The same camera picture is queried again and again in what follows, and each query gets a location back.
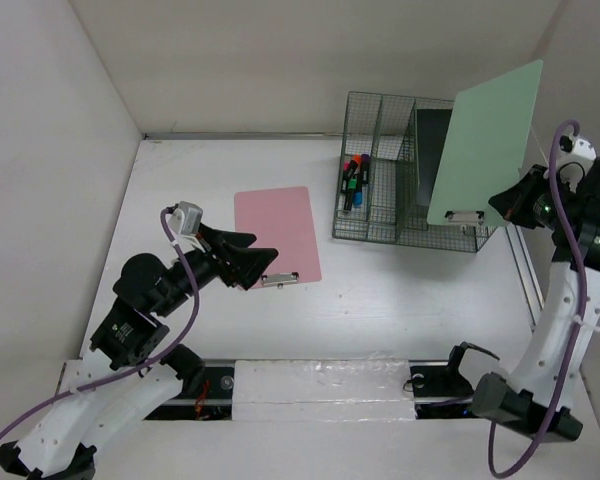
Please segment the pink clipboard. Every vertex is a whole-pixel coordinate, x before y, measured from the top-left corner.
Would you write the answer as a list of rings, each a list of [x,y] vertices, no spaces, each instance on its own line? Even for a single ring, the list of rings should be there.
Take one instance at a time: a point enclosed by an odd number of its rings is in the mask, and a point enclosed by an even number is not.
[[[277,258],[257,277],[257,288],[322,279],[309,190],[305,186],[238,192],[235,230],[257,237],[255,248],[275,248]]]

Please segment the green clipboard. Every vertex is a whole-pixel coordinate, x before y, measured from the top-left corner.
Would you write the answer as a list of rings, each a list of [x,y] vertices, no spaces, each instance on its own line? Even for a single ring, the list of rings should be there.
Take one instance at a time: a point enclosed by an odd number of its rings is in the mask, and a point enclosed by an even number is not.
[[[542,69],[536,60],[457,94],[428,224],[506,224],[489,199],[520,179]]]

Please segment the black clipboard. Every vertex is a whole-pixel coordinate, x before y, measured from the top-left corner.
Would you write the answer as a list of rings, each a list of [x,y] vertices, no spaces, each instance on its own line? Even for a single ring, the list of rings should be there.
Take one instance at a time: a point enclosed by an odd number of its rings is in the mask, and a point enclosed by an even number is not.
[[[428,207],[452,115],[451,109],[416,110],[416,204]]]

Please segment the green capped black highlighter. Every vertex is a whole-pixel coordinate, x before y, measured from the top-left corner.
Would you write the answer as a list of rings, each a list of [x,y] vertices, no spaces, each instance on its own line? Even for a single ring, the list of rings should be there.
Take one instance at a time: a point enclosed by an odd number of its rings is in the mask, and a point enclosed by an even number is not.
[[[354,197],[355,190],[357,188],[358,188],[358,181],[355,178],[352,178],[348,183],[348,188],[345,193],[345,200],[344,200],[344,210],[345,211],[351,211],[354,208],[353,197]]]

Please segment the orange capped black highlighter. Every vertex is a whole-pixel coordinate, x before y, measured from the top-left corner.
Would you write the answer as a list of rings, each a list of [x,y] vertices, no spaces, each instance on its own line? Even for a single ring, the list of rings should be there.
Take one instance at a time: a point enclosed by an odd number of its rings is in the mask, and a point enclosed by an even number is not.
[[[360,163],[361,163],[360,155],[353,155],[351,157],[350,161],[347,164],[347,168],[344,170],[344,173],[343,173],[343,180],[345,182],[349,182],[354,177]]]

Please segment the purple capped black highlighter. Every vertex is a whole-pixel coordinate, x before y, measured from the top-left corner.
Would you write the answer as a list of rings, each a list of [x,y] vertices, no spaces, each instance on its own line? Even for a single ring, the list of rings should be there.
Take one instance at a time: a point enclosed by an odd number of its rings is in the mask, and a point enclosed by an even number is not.
[[[362,154],[361,162],[360,162],[360,183],[362,185],[367,185],[369,183],[370,165],[371,165],[370,155]]]

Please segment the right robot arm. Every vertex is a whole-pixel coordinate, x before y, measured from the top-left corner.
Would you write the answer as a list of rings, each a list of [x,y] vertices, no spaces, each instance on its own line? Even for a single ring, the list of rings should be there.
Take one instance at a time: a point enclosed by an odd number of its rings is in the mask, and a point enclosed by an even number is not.
[[[585,293],[579,290],[576,261],[554,208],[547,171],[535,165],[516,185],[489,199],[505,220],[552,232],[555,251],[550,285],[530,343],[508,376],[490,372],[478,382],[475,365],[459,359],[442,369],[442,381],[456,394],[477,384],[471,412],[478,418],[532,438],[551,412],[545,441],[575,441],[582,424],[570,413],[573,387],[600,318],[600,157],[576,190],[569,190],[564,183],[558,185],[583,257]]]

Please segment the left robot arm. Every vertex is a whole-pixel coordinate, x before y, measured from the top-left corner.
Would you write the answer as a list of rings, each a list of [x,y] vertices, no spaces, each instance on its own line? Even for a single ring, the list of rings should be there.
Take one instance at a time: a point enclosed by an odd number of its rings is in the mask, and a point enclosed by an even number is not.
[[[141,253],[123,265],[108,315],[90,339],[88,352],[62,390],[6,426],[0,433],[0,467],[23,479],[90,479],[96,456],[125,427],[146,418],[165,401],[192,396],[204,384],[205,362],[183,339],[192,320],[165,348],[163,319],[191,301],[215,279],[248,290],[278,256],[257,248],[256,236],[205,225],[201,245],[184,252],[166,233],[177,254],[166,266]]]

